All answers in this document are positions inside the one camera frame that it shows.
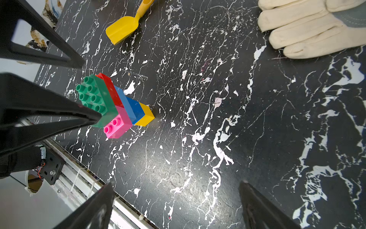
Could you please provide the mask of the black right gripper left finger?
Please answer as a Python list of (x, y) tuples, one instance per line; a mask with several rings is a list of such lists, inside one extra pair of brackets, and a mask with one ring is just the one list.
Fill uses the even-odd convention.
[(107, 229), (112, 215), (114, 198), (112, 184), (105, 184), (55, 228)]

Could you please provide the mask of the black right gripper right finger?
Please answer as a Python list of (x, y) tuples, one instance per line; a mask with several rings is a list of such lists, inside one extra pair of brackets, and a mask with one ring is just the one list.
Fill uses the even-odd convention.
[(248, 181), (239, 185), (247, 229), (299, 229), (300, 226), (256, 190)]

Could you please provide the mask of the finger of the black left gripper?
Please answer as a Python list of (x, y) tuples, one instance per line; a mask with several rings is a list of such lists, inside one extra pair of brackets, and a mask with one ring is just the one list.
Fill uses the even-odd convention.
[[(67, 120), (18, 126), (31, 116)], [(51, 136), (96, 124), (102, 115), (13, 73), (1, 73), (1, 156), (8, 156)]]
[[(62, 12), (62, 1), (45, 1), (41, 12), (28, 1), (1, 1), (1, 58), (25, 65), (82, 68), (85, 60), (55, 31)], [(19, 21), (30, 25), (26, 32), (31, 40), (26, 45), (12, 40)]]

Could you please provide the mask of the green lego brick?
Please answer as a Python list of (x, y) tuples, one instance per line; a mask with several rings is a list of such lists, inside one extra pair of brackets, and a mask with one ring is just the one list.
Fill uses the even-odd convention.
[(107, 86), (99, 77), (95, 75), (85, 77), (84, 81), (78, 84), (75, 90), (84, 106), (102, 115), (102, 118), (92, 125), (93, 127), (104, 128), (118, 115)]

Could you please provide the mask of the red lego brick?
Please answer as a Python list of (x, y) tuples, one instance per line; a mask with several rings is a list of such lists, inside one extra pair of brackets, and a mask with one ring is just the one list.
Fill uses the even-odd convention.
[(123, 103), (122, 103), (122, 101), (121, 101), (121, 99), (120, 99), (120, 97), (119, 97), (119, 95), (118, 95), (118, 93), (117, 93), (117, 91), (114, 87), (114, 84), (112, 83), (112, 80), (110, 79), (110, 77), (108, 77), (108, 76), (106, 76), (102, 73), (99, 73), (96, 76), (104, 81), (114, 104), (116, 106), (124, 108), (124, 105), (123, 105)]

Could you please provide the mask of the pink small lego brick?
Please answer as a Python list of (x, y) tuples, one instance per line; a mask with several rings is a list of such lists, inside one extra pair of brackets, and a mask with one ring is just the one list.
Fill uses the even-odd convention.
[(126, 110), (120, 106), (115, 107), (118, 115), (104, 127), (104, 133), (108, 139), (120, 138), (132, 127), (132, 122)]

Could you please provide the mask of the light blue lego brick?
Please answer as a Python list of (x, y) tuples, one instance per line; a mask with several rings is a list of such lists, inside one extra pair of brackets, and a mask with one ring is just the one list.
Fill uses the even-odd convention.
[(121, 88), (116, 87), (116, 86), (114, 88), (115, 88), (118, 96), (120, 97), (120, 100), (122, 101), (123, 106), (129, 116), (131, 122), (134, 124), (134, 122), (136, 120), (136, 115), (134, 114), (133, 109), (132, 109), (127, 97), (125, 96), (125, 94)]

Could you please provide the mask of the blue small lego brick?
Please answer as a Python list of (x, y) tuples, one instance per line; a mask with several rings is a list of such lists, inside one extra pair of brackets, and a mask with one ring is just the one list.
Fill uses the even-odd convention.
[(125, 105), (125, 109), (126, 109), (126, 112), (129, 116), (132, 124), (135, 126), (143, 126), (143, 124), (140, 122), (140, 120), (142, 118), (144, 118), (145, 113), (144, 113), (140, 103), (133, 99), (130, 99), (128, 97), (126, 99), (127, 99), (128, 104)]

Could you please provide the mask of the yellow small lego brick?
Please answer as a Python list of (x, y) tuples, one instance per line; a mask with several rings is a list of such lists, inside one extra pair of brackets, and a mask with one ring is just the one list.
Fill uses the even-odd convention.
[(155, 116), (153, 115), (152, 111), (150, 110), (150, 108), (147, 105), (140, 103), (140, 106), (144, 112), (144, 116), (139, 121), (137, 121), (134, 125), (145, 127), (155, 119)]

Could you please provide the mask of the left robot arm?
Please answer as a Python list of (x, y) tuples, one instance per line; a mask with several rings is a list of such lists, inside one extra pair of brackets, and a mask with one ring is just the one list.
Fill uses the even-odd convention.
[[(12, 41), (24, 20), (57, 46), (55, 56)], [(81, 68), (84, 59), (26, 1), (1, 1), (1, 58)], [(1, 73), (1, 178), (42, 163), (37, 143), (54, 135), (96, 124), (101, 114), (13, 73)]]

